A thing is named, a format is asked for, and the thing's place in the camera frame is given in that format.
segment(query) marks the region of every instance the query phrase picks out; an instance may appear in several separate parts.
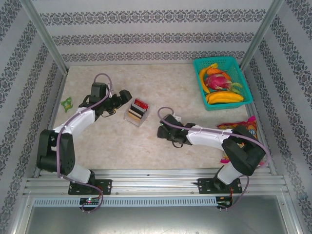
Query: green basket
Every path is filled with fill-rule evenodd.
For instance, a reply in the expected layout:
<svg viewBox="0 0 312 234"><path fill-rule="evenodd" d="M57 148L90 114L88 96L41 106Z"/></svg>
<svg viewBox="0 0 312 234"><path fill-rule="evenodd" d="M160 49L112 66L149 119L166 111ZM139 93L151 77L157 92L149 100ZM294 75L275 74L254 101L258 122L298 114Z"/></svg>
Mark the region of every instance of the green basket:
<svg viewBox="0 0 312 234"><path fill-rule="evenodd" d="M201 69L208 67L213 63L218 64L218 69L220 69L222 71L226 71L226 73L229 74L229 76L231 77L231 80L233 83L237 82L243 86L243 88L238 88L238 87L236 87L236 88L240 91L240 94L244 97L244 101L236 102L236 103L214 104L214 105L209 105L206 102L205 96L207 93L204 92L204 90L202 89L198 74L199 74ZM240 71L240 69L238 67L238 64L237 64L235 58L230 57L230 56L228 56L228 57L221 56L221 57L210 57L210 58L197 58L194 60L193 65L194 65L194 69L196 72L196 77L197 77L199 89L201 92L201 97L204 101L205 109L207 111L233 109L233 108L237 108L237 107L240 107L242 105L245 105L245 104L252 103L253 97L250 93L248 85L245 81L245 78L244 78L242 72Z"/></svg>

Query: colorful package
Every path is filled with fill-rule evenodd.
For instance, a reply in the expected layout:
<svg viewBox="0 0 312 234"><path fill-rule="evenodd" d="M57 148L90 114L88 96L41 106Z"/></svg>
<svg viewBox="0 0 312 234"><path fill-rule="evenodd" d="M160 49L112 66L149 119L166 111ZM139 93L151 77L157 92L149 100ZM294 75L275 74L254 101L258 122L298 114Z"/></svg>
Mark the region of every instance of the colorful package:
<svg viewBox="0 0 312 234"><path fill-rule="evenodd" d="M233 129L237 125L245 126L246 129L254 136L254 138L258 139L257 137L257 123L255 120L255 116L250 117L247 122L238 122L238 123L221 123L217 125L219 129ZM223 157L220 160L221 163L228 163L230 162L230 159L226 155L226 153L223 153Z"/></svg>

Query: white tabletop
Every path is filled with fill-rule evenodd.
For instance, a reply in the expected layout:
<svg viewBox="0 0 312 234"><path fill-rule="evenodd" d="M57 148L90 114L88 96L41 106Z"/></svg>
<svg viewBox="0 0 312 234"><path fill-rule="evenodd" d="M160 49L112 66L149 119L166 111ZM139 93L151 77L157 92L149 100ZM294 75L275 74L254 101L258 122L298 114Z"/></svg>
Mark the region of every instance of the white tabletop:
<svg viewBox="0 0 312 234"><path fill-rule="evenodd" d="M216 128L223 122L246 121L244 106L237 109L206 111L191 64L74 66L67 76L61 100L72 98L74 105L67 113L59 106L55 127L72 116L90 94L93 79L107 73L113 80L114 92L126 89L134 98L150 105L150 114L140 128L123 119L130 102L115 115L88 126L74 142L76 160L89 169L173 169L219 168L222 152L199 145L177 149L165 139L157 138L160 126L157 110L170 106L182 122ZM108 83L100 76L98 82Z"/></svg>

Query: green toy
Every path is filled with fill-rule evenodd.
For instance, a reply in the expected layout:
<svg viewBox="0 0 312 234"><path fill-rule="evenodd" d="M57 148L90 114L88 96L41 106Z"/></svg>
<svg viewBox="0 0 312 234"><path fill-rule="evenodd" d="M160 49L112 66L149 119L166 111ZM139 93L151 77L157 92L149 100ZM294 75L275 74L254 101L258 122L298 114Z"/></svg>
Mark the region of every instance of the green toy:
<svg viewBox="0 0 312 234"><path fill-rule="evenodd" d="M71 104L72 98L69 97L67 98L65 101L61 101L60 104L65 108L65 112L67 113L67 111L69 109L71 109L73 107L73 105Z"/></svg>

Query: floral pattern wallpaper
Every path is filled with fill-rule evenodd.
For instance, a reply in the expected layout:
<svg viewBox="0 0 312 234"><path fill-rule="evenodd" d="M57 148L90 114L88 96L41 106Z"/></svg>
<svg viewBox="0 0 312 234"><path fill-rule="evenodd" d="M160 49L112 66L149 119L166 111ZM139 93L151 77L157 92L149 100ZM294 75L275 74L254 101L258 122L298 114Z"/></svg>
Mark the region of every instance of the floral pattern wallpaper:
<svg viewBox="0 0 312 234"><path fill-rule="evenodd" d="M33 1L68 66L191 63L219 54L240 62L271 2Z"/></svg>
<svg viewBox="0 0 312 234"><path fill-rule="evenodd" d="M311 19L308 0L284 1L245 71L303 233L312 233Z"/></svg>
<svg viewBox="0 0 312 234"><path fill-rule="evenodd" d="M63 75L18 0L0 0L0 234L33 175Z"/></svg>

